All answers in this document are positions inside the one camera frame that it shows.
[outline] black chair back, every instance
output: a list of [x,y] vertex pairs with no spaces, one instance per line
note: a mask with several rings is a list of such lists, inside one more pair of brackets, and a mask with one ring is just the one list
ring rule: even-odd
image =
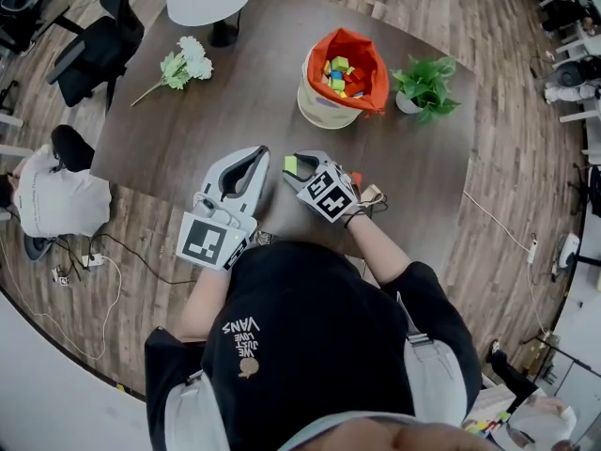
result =
[[133,13],[130,0],[100,0],[100,4],[115,19],[121,37],[135,52],[144,36],[144,26]]

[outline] wooden table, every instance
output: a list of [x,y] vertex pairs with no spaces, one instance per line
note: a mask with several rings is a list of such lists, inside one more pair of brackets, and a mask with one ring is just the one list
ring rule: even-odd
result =
[[[474,133],[474,74],[457,66],[451,89],[462,105],[432,125],[420,127],[415,116],[401,113],[391,91],[385,115],[359,117],[340,131],[319,129],[297,106],[301,65],[312,46],[340,26],[372,39],[390,69],[406,68],[410,55],[442,55],[390,25],[320,0],[250,0],[237,43],[223,49],[208,46],[210,27],[179,26],[165,9],[117,83],[92,174],[190,210],[212,163],[263,144],[271,165],[257,215],[261,228],[357,255],[342,226],[314,216],[281,179],[285,155],[325,150],[388,196],[389,209],[374,217],[388,235],[413,259],[442,271],[455,240]],[[130,107],[159,80],[159,63],[187,35],[205,45],[212,78],[192,81],[184,91],[162,87]]]

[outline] flower stem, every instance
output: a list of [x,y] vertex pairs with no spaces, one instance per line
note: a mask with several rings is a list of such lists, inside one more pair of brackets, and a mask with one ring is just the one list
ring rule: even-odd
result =
[[149,88],[146,92],[144,92],[137,101],[135,101],[132,105],[130,105],[130,107],[133,107],[136,103],[138,103],[141,99],[143,99],[146,95],[148,95],[150,92],[152,92],[153,90],[156,90],[157,88],[159,88],[160,86],[164,85],[162,79],[157,82],[154,86],[152,86],[151,88]]

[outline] white cable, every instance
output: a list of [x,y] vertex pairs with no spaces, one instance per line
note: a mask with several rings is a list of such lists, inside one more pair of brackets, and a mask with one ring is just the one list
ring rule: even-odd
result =
[[467,198],[468,198],[468,199],[469,199],[471,202],[473,202],[473,203],[474,203],[476,206],[478,206],[478,207],[479,207],[479,208],[482,210],[482,212],[484,212],[484,213],[485,213],[486,215],[488,215],[488,216],[489,216],[489,217],[490,217],[490,218],[491,218],[493,221],[495,221],[497,224],[499,224],[499,226],[501,226],[501,228],[502,228],[502,229],[503,229],[503,230],[504,230],[504,231],[507,233],[507,235],[508,235],[508,236],[509,236],[509,237],[512,239],[512,241],[513,241],[513,242],[515,242],[517,245],[519,245],[519,246],[520,246],[522,249],[524,249],[524,250],[525,250],[527,253],[529,253],[529,252],[530,252],[530,249],[529,249],[528,247],[525,247],[525,246],[523,246],[522,244],[520,244],[520,243],[519,243],[519,242],[516,240],[516,238],[515,238],[514,236],[512,236],[512,235],[511,235],[511,232],[509,232],[509,231],[507,230],[507,227],[505,227],[503,224],[501,224],[501,223],[499,222],[499,220],[498,220],[498,219],[497,219],[497,218],[496,218],[494,215],[492,215],[492,214],[491,214],[491,213],[490,213],[488,210],[486,210],[484,207],[482,207],[480,204],[478,204],[478,203],[477,203],[477,202],[474,200],[474,198],[473,198],[471,195],[469,195],[469,194],[468,194],[466,191],[463,191],[463,194],[465,194],[465,195],[466,195],[466,197],[467,197]]
[[19,285],[17,284],[17,281],[15,280],[15,276],[12,274],[12,270],[10,269],[10,266],[8,265],[8,257],[7,257],[7,253],[4,250],[4,244],[2,242],[2,239],[0,238],[0,247],[2,247],[2,254],[4,255],[4,259],[7,263],[7,269],[8,269],[8,273],[10,274],[10,278],[12,279],[12,282],[15,285],[15,288],[17,289],[17,292],[19,292],[19,295],[21,296],[21,299],[23,301],[23,303],[25,304],[25,307],[27,307],[27,309],[29,309],[29,312],[33,315],[33,316],[39,316],[41,318],[46,317],[49,320],[51,320],[54,325],[58,328],[58,330],[60,331],[60,333],[65,337],[65,339],[67,339],[68,342],[70,342],[70,344],[77,349],[80,353],[82,353],[84,356],[90,358],[92,361],[98,361],[103,355],[104,352],[106,352],[106,339],[105,339],[105,330],[106,330],[106,323],[109,320],[109,316],[111,315],[111,310],[113,309],[113,307],[116,306],[116,304],[119,301],[119,298],[121,297],[121,284],[123,282],[122,276],[121,276],[121,270],[119,269],[119,266],[117,266],[115,264],[115,262],[107,256],[102,256],[103,258],[105,258],[106,260],[110,261],[114,266],[116,271],[119,274],[119,291],[116,294],[116,299],[115,301],[111,304],[111,306],[109,307],[108,312],[106,313],[106,319],[104,320],[104,323],[102,324],[102,352],[100,353],[100,355],[98,357],[94,357],[94,356],[90,356],[89,354],[87,354],[86,352],[83,352],[82,350],[80,350],[77,347],[77,344],[75,344],[73,341],[71,341],[67,335],[65,334],[65,332],[62,330],[62,328],[60,327],[60,325],[58,324],[58,322],[56,322],[52,316],[50,316],[49,314],[46,314],[45,312],[42,313],[37,313],[34,312],[33,309],[31,307],[29,307],[29,304],[27,303],[27,301],[25,300],[25,297],[23,296],[23,293],[21,292],[21,290],[19,289]]
[[[516,238],[514,236],[511,235],[511,232],[509,232],[509,230],[507,230],[507,227],[505,227],[503,224],[501,224],[501,222],[499,222],[499,220],[492,215],[488,210],[486,210],[484,207],[482,207],[480,204],[478,204],[474,198],[469,195],[466,191],[463,191],[463,194],[466,195],[466,197],[473,202],[476,206],[478,206],[480,208],[481,211],[483,211],[486,215],[488,215],[493,221],[495,221],[497,224],[499,224],[499,226],[501,226],[501,228],[507,233],[507,235],[512,239],[513,242],[515,242],[517,245],[519,245],[523,250],[525,250],[528,254],[530,254],[530,249],[524,245],[522,245],[521,243],[519,243]],[[541,331],[546,334],[547,330],[545,329],[545,327],[543,326],[543,323],[541,322],[541,318],[538,315],[538,311],[536,310],[536,299],[534,299],[534,290],[532,289],[532,284],[531,284],[531,278],[530,278],[530,267],[531,264],[530,262],[528,263],[527,266],[527,270],[526,270],[526,278],[528,279],[528,289],[530,290],[530,295],[532,297],[532,303],[534,304],[533,309],[534,309],[534,315],[536,316],[536,320],[538,321],[538,325],[541,328]]]

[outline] white shirt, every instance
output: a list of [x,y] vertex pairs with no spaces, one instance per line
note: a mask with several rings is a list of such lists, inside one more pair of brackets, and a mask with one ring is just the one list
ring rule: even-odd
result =
[[47,144],[23,166],[14,195],[21,227],[29,237],[91,237],[109,221],[109,183],[90,176],[89,170],[53,172],[58,164]]
[[[542,389],[537,389],[532,395],[546,396]],[[509,418],[509,426],[528,434],[534,444],[519,447],[507,433],[507,426],[493,431],[492,438],[505,451],[549,451],[555,443],[570,439],[576,422],[576,415],[569,406],[558,416],[542,412],[524,401]]]

